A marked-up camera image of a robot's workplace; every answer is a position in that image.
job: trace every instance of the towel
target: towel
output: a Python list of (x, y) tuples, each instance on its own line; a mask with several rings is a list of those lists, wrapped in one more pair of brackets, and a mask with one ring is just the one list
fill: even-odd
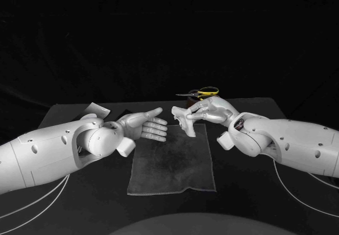
[(195, 138), (169, 125), (166, 142), (136, 141), (127, 195), (182, 193), (188, 188), (217, 192), (205, 124), (194, 129)]

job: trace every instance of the white cable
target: white cable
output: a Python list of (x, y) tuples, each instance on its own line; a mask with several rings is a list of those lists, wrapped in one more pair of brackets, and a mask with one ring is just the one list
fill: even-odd
[(70, 176), (70, 175), (65, 176), (65, 178), (64, 178), (64, 180), (61, 181), (61, 183), (58, 184), (58, 186), (54, 188), (52, 191), (49, 191), (49, 193), (48, 193), (44, 197), (41, 197), (35, 202), (32, 202), (29, 205), (26, 205), (25, 207), (22, 207), (21, 209), (18, 209), (18, 210), (13, 211), (12, 213), (9, 213), (9, 214), (0, 216), (0, 219), (5, 218), (5, 217), (8, 217), (9, 215), (15, 214), (16, 212), (19, 212), (21, 210), (24, 210), (25, 208), (31, 207), (36, 202), (39, 202), (39, 201), (55, 191), (55, 189), (61, 186), (61, 184), (62, 184), (62, 182), (67, 180), (67, 177), (68, 177), (68, 176)]
[(329, 184), (328, 182), (325, 182), (324, 180), (321, 180), (313, 174), (311, 174), (311, 175), (312, 175), (321, 182), (324, 182), (328, 186), (335, 187), (335, 188), (339, 189), (338, 186), (335, 186), (335, 185)]
[[(275, 168), (276, 168), (276, 172), (277, 172), (277, 166), (276, 166), (276, 160), (273, 160), (273, 163), (275, 163)], [(279, 177), (279, 180), (280, 180), (280, 182), (282, 182), (282, 184), (283, 184), (283, 186), (285, 186), (285, 189), (288, 190), (288, 192), (292, 194), (292, 192), (289, 191), (289, 189), (288, 189), (288, 187), (286, 187), (286, 185), (285, 185), (285, 183), (283, 183), (283, 181), (282, 181), (282, 178), (280, 178), (280, 176), (279, 176), (279, 173), (277, 173), (277, 177)], [(302, 204), (305, 204), (308, 207), (311, 207), (313, 210), (316, 210), (316, 211), (319, 211), (319, 212), (322, 212), (322, 213), (325, 213), (325, 214), (328, 214), (328, 215), (331, 215), (331, 216), (334, 216), (334, 217), (338, 217), (339, 218), (339, 216), (338, 215), (335, 215), (335, 214), (329, 214), (328, 212), (324, 212), (324, 211), (321, 211), (319, 209), (316, 209), (316, 208), (313, 208), (312, 206), (309, 206), (306, 203), (303, 203), (298, 198), (296, 198), (296, 200), (302, 203)]]
[[(60, 195), (62, 194), (64, 188), (65, 188), (65, 186), (67, 186), (67, 184), (68, 184), (70, 175), (68, 175), (65, 178), (67, 178), (67, 182), (65, 182), (65, 184), (64, 184), (62, 190), (61, 190), (61, 192), (60, 192), (60, 194), (58, 194), (55, 200), (52, 201), (52, 203), (49, 204), (49, 206), (47, 207), (47, 209), (38, 214), (38, 216), (48, 210), (48, 208), (49, 208), (49, 207), (52, 206), (52, 204), (55, 203), (55, 201), (57, 201)], [(11, 232), (11, 231), (13, 231), (13, 230), (16, 230), (16, 229), (19, 229), (19, 228), (21, 228), (22, 226), (25, 226), (34, 219), (31, 219), (28, 222), (25, 222), (25, 223), (24, 223), (21, 226), (18, 226), (15, 229), (12, 229), (12, 230), (9, 230), (9, 231), (0, 233), (0, 235), (6, 234), (8, 232)]]

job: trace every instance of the table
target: table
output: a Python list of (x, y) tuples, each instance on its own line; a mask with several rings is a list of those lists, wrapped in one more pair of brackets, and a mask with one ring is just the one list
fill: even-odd
[[(227, 100), (240, 112), (256, 113), (270, 119), (286, 118), (272, 98)], [(112, 110), (106, 121), (116, 121), (126, 109), (137, 113), (162, 107), (163, 112), (159, 117), (169, 122), (169, 125), (176, 125), (178, 120), (174, 119), (171, 110), (174, 106), (185, 108), (187, 101), (99, 103), (99, 105)], [(88, 104), (55, 105), (39, 127), (68, 122), (87, 106)], [(339, 218), (312, 210), (290, 196), (279, 181), (270, 157), (246, 156), (236, 147), (225, 151), (217, 138), (227, 131), (227, 127), (204, 120), (197, 123), (207, 125), (217, 193), (188, 189), (181, 194), (127, 195), (135, 152), (124, 158), (116, 151), (112, 156), (71, 174), (68, 185), (52, 207), (34, 222), (9, 234), (107, 235), (137, 221), (185, 212), (241, 216), (302, 235), (337, 234)], [(308, 173), (280, 164), (277, 168), (295, 195), (316, 208), (339, 214), (338, 191), (318, 182)], [(60, 181), (3, 194), (0, 196), (3, 213), (12, 212), (44, 196)], [(25, 211), (5, 218), (0, 221), (0, 232), (28, 221), (49, 205), (58, 192), (55, 191)]]

